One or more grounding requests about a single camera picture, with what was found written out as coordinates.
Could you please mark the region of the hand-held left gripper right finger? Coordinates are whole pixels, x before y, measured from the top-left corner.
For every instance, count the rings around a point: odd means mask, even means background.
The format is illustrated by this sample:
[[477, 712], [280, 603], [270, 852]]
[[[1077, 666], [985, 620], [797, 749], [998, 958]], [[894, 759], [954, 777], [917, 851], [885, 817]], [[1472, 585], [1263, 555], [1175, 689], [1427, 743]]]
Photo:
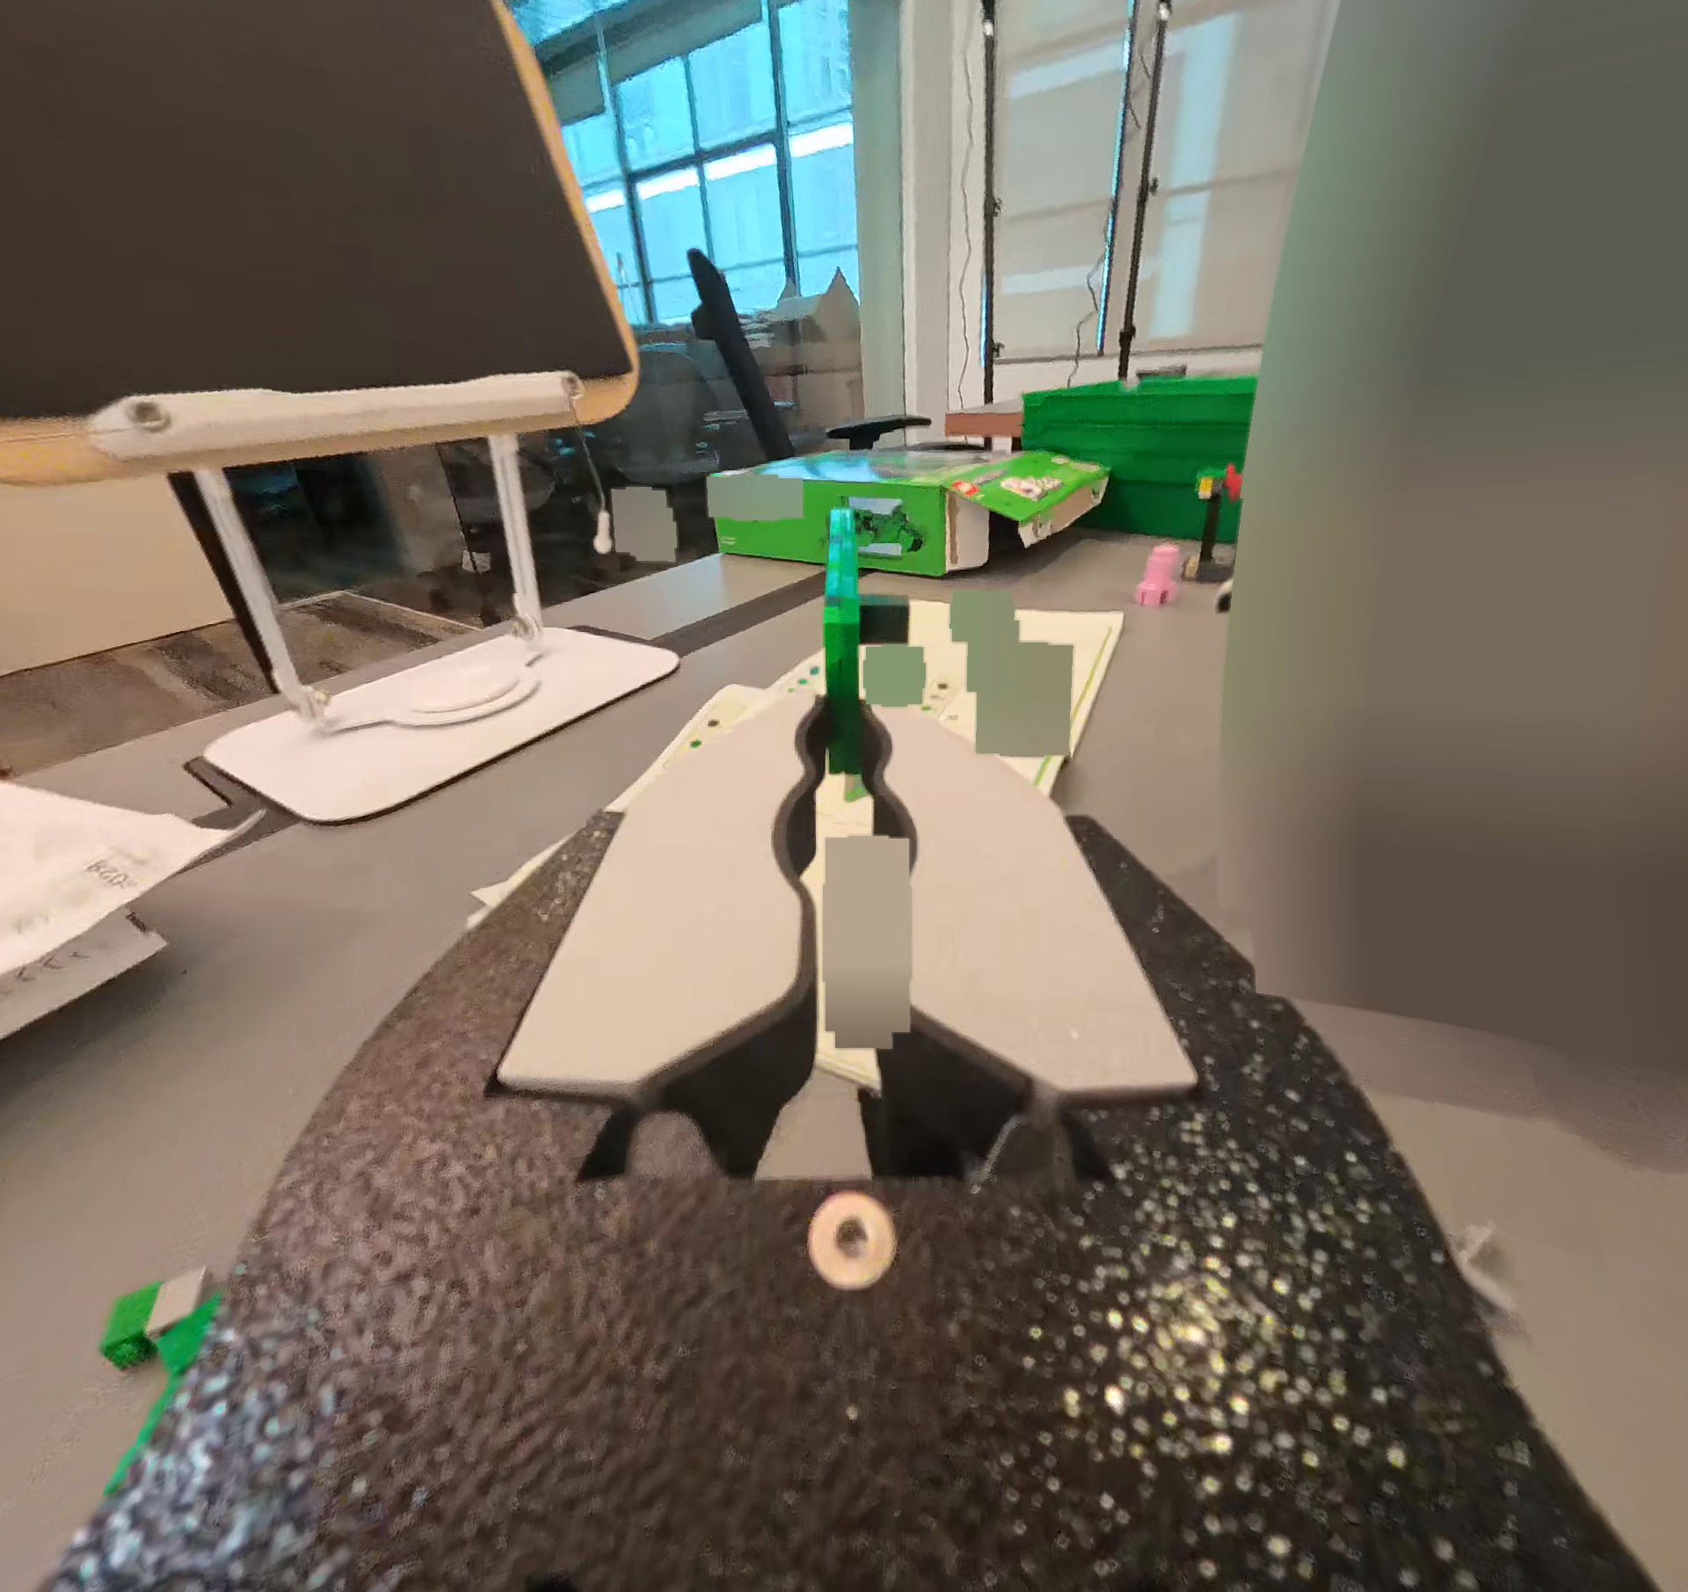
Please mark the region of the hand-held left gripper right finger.
[[1198, 1074], [1063, 810], [922, 712], [871, 710], [911, 830], [911, 1030], [1056, 1104]]

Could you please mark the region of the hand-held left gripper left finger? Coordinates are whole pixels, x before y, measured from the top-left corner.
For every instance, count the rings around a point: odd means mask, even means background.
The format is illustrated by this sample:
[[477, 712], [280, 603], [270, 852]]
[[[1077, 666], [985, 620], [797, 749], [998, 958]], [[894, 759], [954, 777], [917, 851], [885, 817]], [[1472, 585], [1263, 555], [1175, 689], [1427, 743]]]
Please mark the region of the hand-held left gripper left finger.
[[625, 793], [500, 1062], [505, 1090], [655, 1097], [799, 1002], [825, 724], [822, 694], [769, 694]]

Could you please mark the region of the green brick plate assembly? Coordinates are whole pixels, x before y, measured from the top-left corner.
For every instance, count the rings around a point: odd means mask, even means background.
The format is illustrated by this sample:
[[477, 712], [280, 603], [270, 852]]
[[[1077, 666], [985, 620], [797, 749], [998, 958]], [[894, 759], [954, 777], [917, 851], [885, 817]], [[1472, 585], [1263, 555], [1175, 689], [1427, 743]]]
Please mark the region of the green brick plate assembly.
[[823, 585], [822, 652], [829, 707], [827, 770], [864, 779], [862, 647], [906, 645], [911, 605], [899, 594], [860, 589], [855, 510], [829, 515]]

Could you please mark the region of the grey desk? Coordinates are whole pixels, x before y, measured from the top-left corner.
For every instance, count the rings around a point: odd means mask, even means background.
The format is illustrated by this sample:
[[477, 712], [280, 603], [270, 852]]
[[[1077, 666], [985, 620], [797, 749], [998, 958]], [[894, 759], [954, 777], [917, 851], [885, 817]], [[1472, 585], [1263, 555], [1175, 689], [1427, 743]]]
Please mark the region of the grey desk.
[[[222, 1265], [331, 1079], [503, 877], [637, 773], [729, 682], [820, 643], [820, 605], [746, 610], [676, 575], [584, 620], [707, 627], [656, 691], [387, 819], [291, 826], [162, 886], [166, 949], [4, 1040], [4, 1415], [145, 1409], [97, 1355], [106, 1304]], [[1529, 1392], [1685, 1387], [1685, 1076], [1620, 1054], [1302, 1004], [1451, 1223], [1495, 1225]]]

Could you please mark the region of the open building instruction booklet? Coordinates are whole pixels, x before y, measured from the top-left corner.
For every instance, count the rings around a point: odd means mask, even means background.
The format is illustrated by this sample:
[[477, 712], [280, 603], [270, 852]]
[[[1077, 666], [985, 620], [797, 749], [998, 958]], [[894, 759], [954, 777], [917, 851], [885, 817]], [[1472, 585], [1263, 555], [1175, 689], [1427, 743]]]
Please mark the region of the open building instruction booklet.
[[[1126, 617], [1121, 612], [1019, 610], [1017, 624], [1024, 645], [1049, 643], [1071, 654], [1066, 751], [1041, 758], [999, 758], [999, 763], [1050, 796], [1061, 768], [1082, 742], [1096, 696], [1121, 643]], [[925, 685], [920, 701], [901, 712], [908, 717], [929, 717], [976, 751], [978, 700], [966, 680], [968, 650], [954, 636], [950, 608], [945, 603], [915, 603], [910, 631], [913, 645], [922, 652]], [[820, 691], [823, 677], [822, 654], [813, 654], [769, 687], [741, 682], [721, 687], [686, 721], [649, 768], [609, 805], [609, 812], [627, 812], [672, 765], [700, 754], [743, 721], [765, 712], [776, 700]], [[876, 807], [860, 779], [830, 775], [816, 794], [815, 814], [816, 838], [823, 844], [832, 838], [867, 835], [874, 826]], [[829, 1028], [825, 1009], [816, 1012], [816, 1040], [815, 1067], [820, 1072], [850, 1081], [862, 1091], [880, 1093], [876, 1051], [838, 1042]]]

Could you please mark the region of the green toy set box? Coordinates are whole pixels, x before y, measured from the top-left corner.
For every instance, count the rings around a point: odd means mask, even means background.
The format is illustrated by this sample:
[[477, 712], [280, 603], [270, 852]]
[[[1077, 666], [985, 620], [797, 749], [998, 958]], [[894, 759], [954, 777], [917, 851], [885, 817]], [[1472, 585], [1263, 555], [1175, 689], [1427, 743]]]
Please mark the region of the green toy set box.
[[859, 566], [941, 578], [989, 564], [994, 529], [1033, 548], [1101, 506], [1108, 469], [1045, 450], [822, 452], [716, 471], [706, 485], [721, 552], [823, 564], [834, 512]]

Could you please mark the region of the black brick tower model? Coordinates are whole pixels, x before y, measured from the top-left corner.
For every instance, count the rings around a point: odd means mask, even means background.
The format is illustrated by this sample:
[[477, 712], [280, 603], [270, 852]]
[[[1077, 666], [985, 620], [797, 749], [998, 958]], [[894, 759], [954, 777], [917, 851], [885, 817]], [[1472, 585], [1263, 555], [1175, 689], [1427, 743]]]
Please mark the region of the black brick tower model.
[[1242, 499], [1244, 478], [1237, 464], [1226, 464], [1219, 473], [1205, 473], [1196, 483], [1196, 497], [1201, 501], [1203, 517], [1198, 536], [1198, 548], [1186, 557], [1182, 564], [1182, 580], [1200, 585], [1217, 585], [1230, 591], [1235, 562], [1217, 555], [1221, 519], [1226, 506]]

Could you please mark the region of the green plastic bin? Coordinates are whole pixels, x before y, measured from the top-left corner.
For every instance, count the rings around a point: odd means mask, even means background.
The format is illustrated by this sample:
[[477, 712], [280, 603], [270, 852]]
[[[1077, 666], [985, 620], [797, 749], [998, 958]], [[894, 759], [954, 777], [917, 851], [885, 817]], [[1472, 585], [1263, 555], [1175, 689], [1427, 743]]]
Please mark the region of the green plastic bin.
[[1196, 543], [1207, 529], [1201, 485], [1238, 482], [1247, 462], [1256, 376], [1117, 380], [1031, 392], [1029, 450], [1107, 469], [1101, 504], [1082, 526]]

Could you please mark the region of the crumpled white paper bag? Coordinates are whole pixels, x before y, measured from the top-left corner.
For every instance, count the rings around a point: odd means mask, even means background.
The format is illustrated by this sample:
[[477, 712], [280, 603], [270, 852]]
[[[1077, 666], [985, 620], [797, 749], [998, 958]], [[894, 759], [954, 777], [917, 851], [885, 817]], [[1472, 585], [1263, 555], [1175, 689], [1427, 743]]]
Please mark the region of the crumpled white paper bag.
[[2, 787], [2, 1035], [138, 970], [166, 949], [138, 902], [245, 840], [263, 810], [203, 826], [32, 789]]

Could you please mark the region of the black office chair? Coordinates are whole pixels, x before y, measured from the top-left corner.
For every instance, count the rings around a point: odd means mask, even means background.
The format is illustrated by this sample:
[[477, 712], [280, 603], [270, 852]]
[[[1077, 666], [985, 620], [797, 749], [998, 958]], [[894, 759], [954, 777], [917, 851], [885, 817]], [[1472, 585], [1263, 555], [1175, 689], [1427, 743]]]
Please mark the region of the black office chair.
[[[699, 294], [699, 308], [690, 318], [693, 332], [716, 345], [765, 461], [771, 464], [792, 461], [795, 450], [790, 429], [755, 360], [723, 273], [700, 250], [688, 250], [686, 264]], [[830, 427], [825, 438], [845, 443], [850, 452], [866, 452], [890, 432], [906, 432], [931, 424], [931, 418], [915, 415], [855, 418], [855, 422]]]

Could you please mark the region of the pile of loose small bricks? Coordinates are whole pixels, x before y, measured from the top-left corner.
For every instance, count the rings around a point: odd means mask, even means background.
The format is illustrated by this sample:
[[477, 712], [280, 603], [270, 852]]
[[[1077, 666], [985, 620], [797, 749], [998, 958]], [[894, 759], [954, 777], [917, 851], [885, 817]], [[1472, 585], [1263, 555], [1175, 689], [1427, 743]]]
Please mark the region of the pile of loose small bricks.
[[111, 1367], [124, 1373], [161, 1362], [164, 1387], [136, 1439], [117, 1464], [103, 1490], [104, 1496], [117, 1494], [157, 1434], [185, 1376], [201, 1357], [222, 1300], [224, 1293], [213, 1290], [208, 1271], [197, 1267], [166, 1281], [139, 1286], [113, 1302], [99, 1353]]

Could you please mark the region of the black board on white stand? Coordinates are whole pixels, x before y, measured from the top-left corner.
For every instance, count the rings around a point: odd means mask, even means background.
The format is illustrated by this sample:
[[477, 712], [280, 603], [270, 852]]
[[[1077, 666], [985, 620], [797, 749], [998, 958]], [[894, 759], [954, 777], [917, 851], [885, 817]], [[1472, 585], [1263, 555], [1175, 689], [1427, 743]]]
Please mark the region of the black board on white stand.
[[[203, 759], [314, 824], [393, 812], [672, 675], [549, 629], [519, 441], [618, 418], [621, 294], [502, 0], [2, 0], [4, 483], [189, 473], [285, 710]], [[229, 471], [482, 439], [498, 638], [301, 682]]]

